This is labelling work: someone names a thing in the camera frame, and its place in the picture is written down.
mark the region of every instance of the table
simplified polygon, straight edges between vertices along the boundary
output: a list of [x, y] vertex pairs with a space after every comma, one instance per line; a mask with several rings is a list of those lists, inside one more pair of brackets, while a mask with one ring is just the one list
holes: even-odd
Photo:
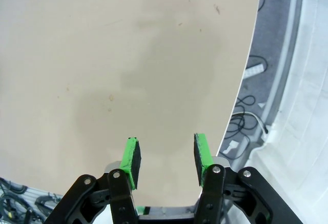
[[193, 133], [213, 155], [258, 0], [0, 0], [0, 175], [64, 194], [141, 147], [137, 205], [197, 199]]

